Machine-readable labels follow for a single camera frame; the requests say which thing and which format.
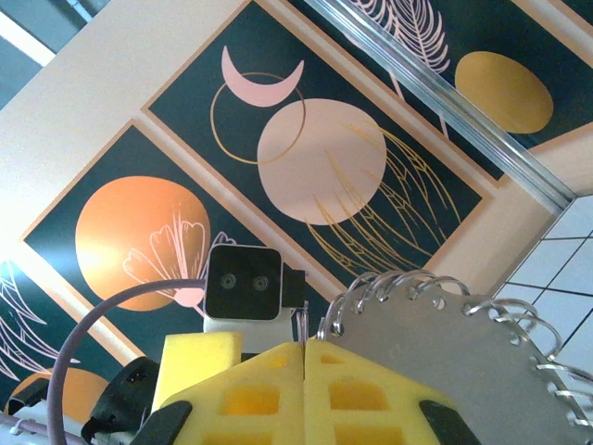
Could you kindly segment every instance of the yellow foam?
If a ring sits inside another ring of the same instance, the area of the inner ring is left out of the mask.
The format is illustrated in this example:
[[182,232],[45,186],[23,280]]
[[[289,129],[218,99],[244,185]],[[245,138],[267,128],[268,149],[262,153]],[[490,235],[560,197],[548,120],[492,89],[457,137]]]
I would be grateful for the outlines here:
[[173,394],[240,363],[241,347],[239,332],[167,336],[152,411]]
[[175,445],[304,445],[303,354],[284,343],[165,401],[192,412]]
[[307,342],[304,391],[307,445],[439,445],[419,402],[454,408],[439,392],[319,340]]

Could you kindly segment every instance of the gray cable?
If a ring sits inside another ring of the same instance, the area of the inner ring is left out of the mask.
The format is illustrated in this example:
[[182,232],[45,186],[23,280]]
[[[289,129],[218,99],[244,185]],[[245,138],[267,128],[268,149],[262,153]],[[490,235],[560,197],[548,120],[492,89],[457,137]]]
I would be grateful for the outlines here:
[[99,303],[74,326],[74,329],[72,329],[72,332],[70,332],[62,348],[59,350],[56,363],[54,364],[54,370],[49,380],[49,389],[47,390],[47,436],[51,445],[68,445],[64,432],[64,418],[62,417],[64,382],[70,360],[74,357],[74,352],[76,352],[76,349],[81,344],[82,339],[91,326],[109,310],[128,299],[159,290],[188,287],[203,289],[204,284],[204,280],[166,280],[131,287]]

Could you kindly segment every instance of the mural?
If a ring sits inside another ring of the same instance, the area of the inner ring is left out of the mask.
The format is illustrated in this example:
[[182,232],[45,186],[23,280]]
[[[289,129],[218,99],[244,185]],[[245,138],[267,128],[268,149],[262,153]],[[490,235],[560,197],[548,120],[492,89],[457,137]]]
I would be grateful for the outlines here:
[[422,267],[480,201],[255,3],[149,110],[345,285]]
[[[591,68],[511,0],[352,2],[527,148],[593,121]],[[502,175],[306,2],[290,3],[493,177]]]
[[[72,320],[11,261],[0,263],[0,404],[36,378],[49,378]],[[67,374],[65,412],[86,421],[120,369],[92,337],[82,340]]]
[[[200,278],[218,244],[261,245],[177,165],[129,128],[26,237],[92,304],[140,283]],[[155,292],[107,318],[159,361],[167,334],[201,332],[204,293]],[[311,324],[327,301],[310,287]]]

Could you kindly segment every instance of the ceiling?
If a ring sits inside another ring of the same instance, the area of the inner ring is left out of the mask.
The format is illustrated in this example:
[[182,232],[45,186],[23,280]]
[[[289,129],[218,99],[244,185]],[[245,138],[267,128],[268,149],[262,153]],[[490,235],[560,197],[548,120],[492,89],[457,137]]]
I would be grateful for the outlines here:
[[[94,17],[108,2],[80,0],[80,5]],[[0,0],[0,11],[54,53],[62,49],[86,24],[68,0]],[[0,37],[0,109],[41,68]]]

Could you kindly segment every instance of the black camera housing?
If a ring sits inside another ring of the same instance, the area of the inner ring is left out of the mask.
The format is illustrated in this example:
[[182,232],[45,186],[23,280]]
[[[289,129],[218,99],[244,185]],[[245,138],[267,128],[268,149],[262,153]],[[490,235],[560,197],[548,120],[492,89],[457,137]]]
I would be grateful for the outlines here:
[[222,320],[273,320],[282,307],[283,261],[273,248],[218,245],[210,252],[204,310]]

